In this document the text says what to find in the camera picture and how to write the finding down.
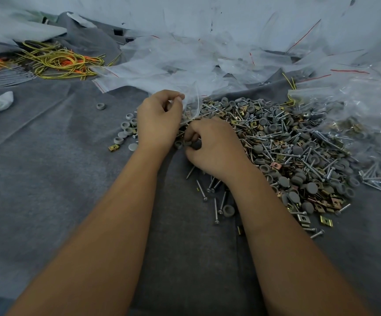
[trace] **person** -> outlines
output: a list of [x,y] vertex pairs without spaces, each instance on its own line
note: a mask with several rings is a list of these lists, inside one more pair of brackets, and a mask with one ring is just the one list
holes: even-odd
[[[144,258],[157,172],[176,138],[183,99],[179,92],[162,90],[143,101],[137,115],[139,147],[8,316],[127,313]],[[199,137],[202,148],[186,147],[185,153],[230,188],[268,313],[371,315],[249,161],[233,128],[219,118],[195,120],[184,140]]]

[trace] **person's right hand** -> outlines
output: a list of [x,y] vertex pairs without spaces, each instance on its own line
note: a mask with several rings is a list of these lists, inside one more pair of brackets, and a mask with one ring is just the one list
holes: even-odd
[[186,147],[186,156],[193,165],[225,184],[239,173],[242,165],[250,163],[231,125],[220,118],[191,122],[184,133],[184,141],[195,142],[199,137],[202,148]]

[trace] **forearm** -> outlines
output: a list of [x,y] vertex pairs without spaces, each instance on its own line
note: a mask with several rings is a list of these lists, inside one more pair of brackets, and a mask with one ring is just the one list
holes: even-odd
[[242,173],[243,179],[228,185],[270,315],[369,315],[262,173],[252,164],[243,166]]
[[122,315],[145,252],[162,156],[138,150],[8,315]]

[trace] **bundle of gray wires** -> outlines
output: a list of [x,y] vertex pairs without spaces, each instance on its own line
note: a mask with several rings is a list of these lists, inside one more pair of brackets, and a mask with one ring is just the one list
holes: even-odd
[[35,79],[36,75],[26,71],[17,64],[12,64],[9,68],[0,69],[0,88],[17,85]]

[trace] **white wall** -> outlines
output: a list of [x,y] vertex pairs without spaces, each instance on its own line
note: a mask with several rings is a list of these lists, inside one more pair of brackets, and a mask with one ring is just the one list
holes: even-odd
[[128,29],[203,36],[228,31],[259,44],[267,20],[278,20],[267,50],[286,51],[319,19],[334,52],[369,48],[381,40],[381,0],[0,0],[50,14],[73,11]]

